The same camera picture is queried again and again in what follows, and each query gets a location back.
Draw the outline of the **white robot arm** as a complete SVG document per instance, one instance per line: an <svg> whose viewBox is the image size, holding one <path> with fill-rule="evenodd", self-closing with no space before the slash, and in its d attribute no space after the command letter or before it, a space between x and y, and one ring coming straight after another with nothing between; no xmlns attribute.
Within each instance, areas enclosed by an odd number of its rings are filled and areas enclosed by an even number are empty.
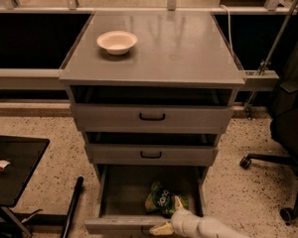
<svg viewBox="0 0 298 238"><path fill-rule="evenodd" d="M184 208L180 197L175 196L176 211L169 222L153 226L154 236L177 234L184 238L250 238L226 226L213 217L200 217Z"/></svg>

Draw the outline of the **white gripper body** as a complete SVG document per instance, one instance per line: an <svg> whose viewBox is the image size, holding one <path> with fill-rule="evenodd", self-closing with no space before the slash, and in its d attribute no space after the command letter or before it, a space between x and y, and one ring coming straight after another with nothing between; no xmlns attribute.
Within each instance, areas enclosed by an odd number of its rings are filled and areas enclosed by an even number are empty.
<svg viewBox="0 0 298 238"><path fill-rule="evenodd" d="M188 238L201 238L199 225L202 218L187 209L178 209L171 217L174 232Z"/></svg>

